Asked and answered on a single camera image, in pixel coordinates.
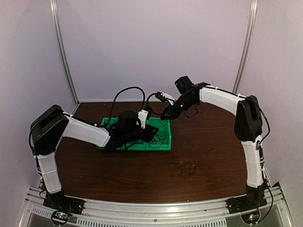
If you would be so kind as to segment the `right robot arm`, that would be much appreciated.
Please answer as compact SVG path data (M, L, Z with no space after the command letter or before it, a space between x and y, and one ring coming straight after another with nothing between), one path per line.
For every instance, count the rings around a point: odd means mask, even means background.
M211 104L232 113L235 116L234 133L242 144L247 167L246 195L235 202L249 209L263 203L267 187L262 148L265 116L258 99L253 95L234 94L205 82L194 84L188 76L180 77L175 81L175 85L180 93L178 99L164 92L156 93L157 99L169 103L162 112L161 119L177 119L182 112L201 103Z

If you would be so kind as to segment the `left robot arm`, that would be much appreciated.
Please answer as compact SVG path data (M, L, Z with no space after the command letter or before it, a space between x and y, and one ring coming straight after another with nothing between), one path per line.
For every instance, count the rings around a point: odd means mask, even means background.
M104 150L126 147L139 140L150 142L159 129L146 122L148 115L144 109L124 111L116 123L107 126L86 122L63 111L59 105L53 105L41 114L30 126L29 145L50 203L58 210L68 206L55 159L63 138L84 141Z

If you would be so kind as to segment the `middle green bin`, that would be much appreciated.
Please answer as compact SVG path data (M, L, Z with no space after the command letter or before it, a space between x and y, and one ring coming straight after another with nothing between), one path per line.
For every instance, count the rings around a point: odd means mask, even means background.
M122 148L123 150L134 150L134 151L144 151L146 150L146 142L142 140L136 140L125 143Z

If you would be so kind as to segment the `front aluminium rail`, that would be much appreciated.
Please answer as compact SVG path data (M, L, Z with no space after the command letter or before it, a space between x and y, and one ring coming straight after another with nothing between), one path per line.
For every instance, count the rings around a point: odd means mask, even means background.
M286 199L276 187L274 203L266 218L257 225L246 224L242 213L231 214L226 200L181 203L119 203L84 200L82 213L72 214L63 227L294 227ZM53 209L43 206L39 191L26 195L17 227L50 226Z

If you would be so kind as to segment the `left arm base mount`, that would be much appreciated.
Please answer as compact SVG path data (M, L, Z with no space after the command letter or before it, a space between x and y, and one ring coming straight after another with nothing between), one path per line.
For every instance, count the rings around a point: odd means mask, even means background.
M62 226L70 221L73 214L82 214L84 200L66 196L55 198L47 194L43 205L54 210L50 216L52 223L56 226Z

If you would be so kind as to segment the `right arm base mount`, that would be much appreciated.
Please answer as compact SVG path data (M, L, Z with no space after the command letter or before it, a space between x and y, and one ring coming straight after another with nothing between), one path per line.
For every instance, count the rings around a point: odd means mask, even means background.
M255 202L249 200L247 195L241 197L231 197L226 201L230 214L240 213L241 219L245 224L257 224L261 218L260 208L267 205L265 198Z

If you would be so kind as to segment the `right aluminium frame post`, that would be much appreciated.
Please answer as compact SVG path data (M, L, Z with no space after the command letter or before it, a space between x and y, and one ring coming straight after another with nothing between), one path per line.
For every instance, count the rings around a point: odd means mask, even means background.
M233 85L233 93L238 93L241 85L241 80L244 74L245 66L247 63L248 55L250 46L252 43L255 26L256 26L256 20L257 20L257 14L258 14L258 0L251 0L250 1L250 10L248 14L248 23L247 23L247 29L242 49L242 54L240 58L240 63L236 75L236 79Z

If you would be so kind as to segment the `aluminium frame post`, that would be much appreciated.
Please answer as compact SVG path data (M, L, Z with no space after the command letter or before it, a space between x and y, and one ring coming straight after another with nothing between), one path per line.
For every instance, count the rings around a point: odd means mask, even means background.
M233 93L238 93L241 85L241 80L244 74L245 66L247 63L248 55L250 46L252 43L255 26L256 26L256 20L257 20L257 14L258 14L258 0L251 0L250 1L250 10L248 14L248 23L247 23L247 29L242 49L242 54L240 58L240 63L236 75L236 79L233 85Z
M66 51L64 48L62 31L61 31L61 26L60 26L60 19L59 19L59 14L58 14L57 1L50 0L49 3L50 3L50 11L52 14L52 20L53 20L53 25L54 25L54 30L55 30L55 36L56 36L56 40L57 40L59 56L60 56L62 67L63 67L63 72L64 72L64 75L65 75L65 78L67 81L67 86L71 93L72 100L75 105L78 105L79 99L76 94L76 89L75 89L74 83L72 81L71 72L70 72L70 68L68 65L68 61L67 61Z

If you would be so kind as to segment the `left aluminium frame post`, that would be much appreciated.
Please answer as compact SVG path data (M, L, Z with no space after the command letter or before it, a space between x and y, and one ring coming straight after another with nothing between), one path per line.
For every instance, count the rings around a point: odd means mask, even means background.
M57 40L59 56L60 56L62 67L63 67L63 72L64 72L64 75L65 75L65 78L67 81L67 86L71 93L72 100L75 105L78 105L79 99L76 94L76 89L75 89L74 83L72 81L71 72L70 72L70 68L68 65L68 61L67 61L66 51L64 48L62 31L61 31L61 26L60 26L60 19L59 19L59 14L58 14L57 1L50 0L49 3L50 3L50 11L52 14L52 20L53 20L53 25L54 25L54 30L55 30L55 36L56 36L56 40Z

